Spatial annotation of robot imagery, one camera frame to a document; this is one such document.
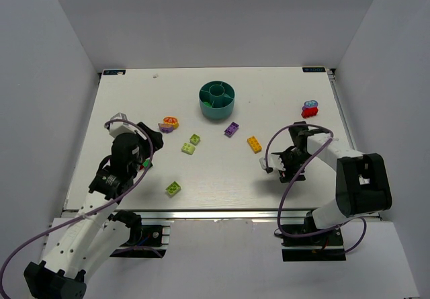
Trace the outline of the dark green curved lego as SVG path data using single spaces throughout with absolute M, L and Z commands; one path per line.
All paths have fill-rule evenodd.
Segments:
M 146 169 L 146 168 L 151 168 L 153 166 L 153 164 L 150 162 L 149 159 L 145 160 L 141 165 L 140 165 L 140 170 Z

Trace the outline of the yellow long lego brick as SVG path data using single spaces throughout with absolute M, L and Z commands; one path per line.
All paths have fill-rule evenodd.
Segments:
M 251 136 L 247 139 L 248 145 L 251 147 L 251 150 L 257 154 L 262 151 L 262 146 L 260 145 L 259 141 L 254 137 Z

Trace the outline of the yellow butterfly curved lego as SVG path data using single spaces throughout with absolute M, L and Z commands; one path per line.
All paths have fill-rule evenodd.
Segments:
M 163 119 L 163 123 L 172 126 L 174 130 L 179 127 L 179 121 L 176 117 L 167 116 Z

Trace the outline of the purple butterfly curved lego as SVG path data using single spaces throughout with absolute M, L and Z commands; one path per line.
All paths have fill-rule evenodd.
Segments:
M 162 133 L 170 133 L 174 131 L 174 126 L 171 124 L 158 123 L 158 127 Z

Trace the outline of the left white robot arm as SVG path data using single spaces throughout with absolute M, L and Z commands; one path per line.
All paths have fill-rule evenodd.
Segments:
M 139 244 L 143 236 L 141 217 L 117 207 L 136 187 L 143 163 L 163 147 L 163 136 L 142 122 L 113 119 L 105 127 L 114 139 L 111 153 L 99 164 L 81 209 L 41 262 L 24 271 L 34 298 L 84 297 L 111 254 L 124 244 Z

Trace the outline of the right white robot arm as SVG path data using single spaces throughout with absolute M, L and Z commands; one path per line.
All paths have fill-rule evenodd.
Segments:
M 285 127 L 292 146 L 277 153 L 265 152 L 259 160 L 266 173 L 277 171 L 286 184 L 283 199 L 297 181 L 304 181 L 306 167 L 318 158 L 335 172 L 335 197 L 307 213 L 297 233 L 279 228 L 282 235 L 299 239 L 339 228 L 354 218 L 388 210 L 392 195 L 384 160 L 378 153 L 365 154 L 339 142 L 328 128 L 295 122 Z

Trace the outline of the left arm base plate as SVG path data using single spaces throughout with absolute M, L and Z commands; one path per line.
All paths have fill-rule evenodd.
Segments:
M 167 252 L 171 223 L 167 220 L 142 220 L 142 226 L 132 238 L 120 245 L 110 257 L 161 259 Z

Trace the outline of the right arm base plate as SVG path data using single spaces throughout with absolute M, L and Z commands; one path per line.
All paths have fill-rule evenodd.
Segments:
M 313 237 L 291 238 L 280 231 L 283 262 L 345 261 L 343 237 L 339 228 Z

